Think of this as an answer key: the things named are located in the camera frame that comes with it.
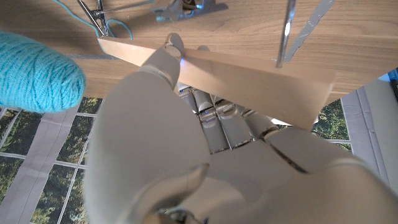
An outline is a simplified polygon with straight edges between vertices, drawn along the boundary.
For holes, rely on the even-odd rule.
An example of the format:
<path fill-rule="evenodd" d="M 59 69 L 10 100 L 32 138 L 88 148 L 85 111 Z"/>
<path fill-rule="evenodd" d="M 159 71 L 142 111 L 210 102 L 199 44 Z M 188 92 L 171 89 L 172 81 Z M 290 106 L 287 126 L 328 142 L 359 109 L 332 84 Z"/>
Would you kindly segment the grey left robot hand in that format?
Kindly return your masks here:
<path fill-rule="evenodd" d="M 91 223 L 396 223 L 397 195 L 311 133 L 336 72 L 98 40 L 137 65 L 107 95 L 84 179 Z"/>

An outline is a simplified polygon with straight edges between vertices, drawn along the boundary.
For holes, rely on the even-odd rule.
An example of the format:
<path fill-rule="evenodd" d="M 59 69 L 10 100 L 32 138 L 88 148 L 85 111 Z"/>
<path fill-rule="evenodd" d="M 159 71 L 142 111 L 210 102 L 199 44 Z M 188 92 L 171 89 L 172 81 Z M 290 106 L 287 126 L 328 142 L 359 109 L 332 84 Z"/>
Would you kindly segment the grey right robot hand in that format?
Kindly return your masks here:
<path fill-rule="evenodd" d="M 150 11 L 157 22 L 177 22 L 227 9 L 226 3 L 215 0 L 164 0 L 156 1 Z"/>

